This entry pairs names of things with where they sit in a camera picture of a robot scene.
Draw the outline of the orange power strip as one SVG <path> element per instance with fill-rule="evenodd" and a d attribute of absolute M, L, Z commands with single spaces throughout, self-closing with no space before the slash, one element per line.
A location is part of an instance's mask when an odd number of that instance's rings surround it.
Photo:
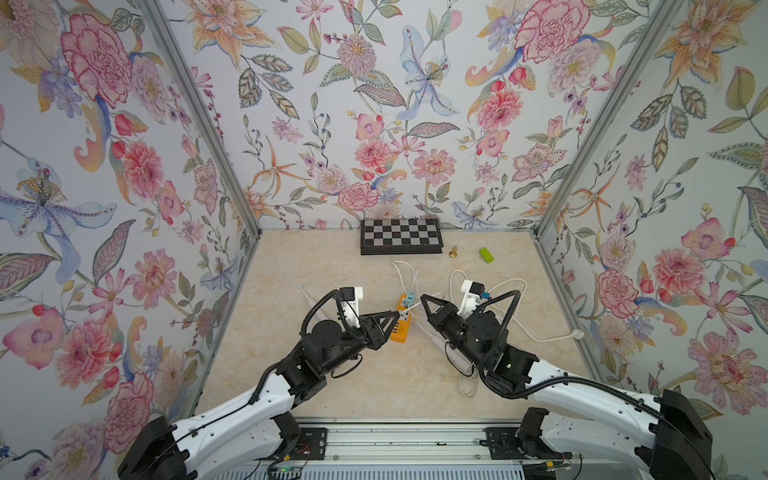
<path fill-rule="evenodd" d="M 391 341 L 401 344 L 406 342 L 411 325 L 411 308 L 404 308 L 402 306 L 401 298 L 403 295 L 400 297 L 397 305 L 397 310 L 400 313 L 400 319 L 394 326 L 393 331 L 389 337 Z"/>

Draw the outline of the teal USB charger plug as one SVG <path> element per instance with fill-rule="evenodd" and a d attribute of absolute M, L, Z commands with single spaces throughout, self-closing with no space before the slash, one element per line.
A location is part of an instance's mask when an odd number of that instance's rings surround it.
<path fill-rule="evenodd" d="M 413 292 L 408 292 L 401 298 L 401 304 L 404 308 L 411 308 L 416 303 L 416 295 Z"/>

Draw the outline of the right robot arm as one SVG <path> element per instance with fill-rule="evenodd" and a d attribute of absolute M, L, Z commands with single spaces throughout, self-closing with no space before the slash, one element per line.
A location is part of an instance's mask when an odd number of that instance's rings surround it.
<path fill-rule="evenodd" d="M 461 306 L 424 294 L 429 324 L 479 381 L 505 400 L 531 400 L 516 431 L 522 455 L 574 453 L 612 460 L 654 479 L 712 479 L 713 435 L 684 395 L 629 392 L 578 376 L 510 344 L 518 290 L 467 293 Z"/>

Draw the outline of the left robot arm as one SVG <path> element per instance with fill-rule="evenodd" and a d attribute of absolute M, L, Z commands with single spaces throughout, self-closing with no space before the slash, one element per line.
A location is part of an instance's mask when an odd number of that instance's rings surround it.
<path fill-rule="evenodd" d="M 289 455 L 301 437 L 292 410 L 322 390 L 343 363 L 380 349 L 398 319 L 398 312 L 386 311 L 363 315 L 356 326 L 323 320 L 302 329 L 296 346 L 251 390 L 197 416 L 147 424 L 118 466 L 118 477 L 213 479 L 249 460 Z"/>

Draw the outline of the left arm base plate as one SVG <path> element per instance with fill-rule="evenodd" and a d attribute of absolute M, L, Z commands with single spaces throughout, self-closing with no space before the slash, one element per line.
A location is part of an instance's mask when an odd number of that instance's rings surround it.
<path fill-rule="evenodd" d="M 327 446 L 327 428 L 305 428 L 298 437 L 283 441 L 277 451 L 268 456 L 268 459 L 320 461 L 325 459 Z"/>

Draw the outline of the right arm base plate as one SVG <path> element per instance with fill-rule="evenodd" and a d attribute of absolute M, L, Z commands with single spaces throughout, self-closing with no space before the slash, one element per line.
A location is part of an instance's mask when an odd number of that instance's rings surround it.
<path fill-rule="evenodd" d="M 488 449 L 492 460 L 571 460 L 571 452 L 557 452 L 540 438 L 519 433 L 518 427 L 488 427 L 479 441 Z"/>

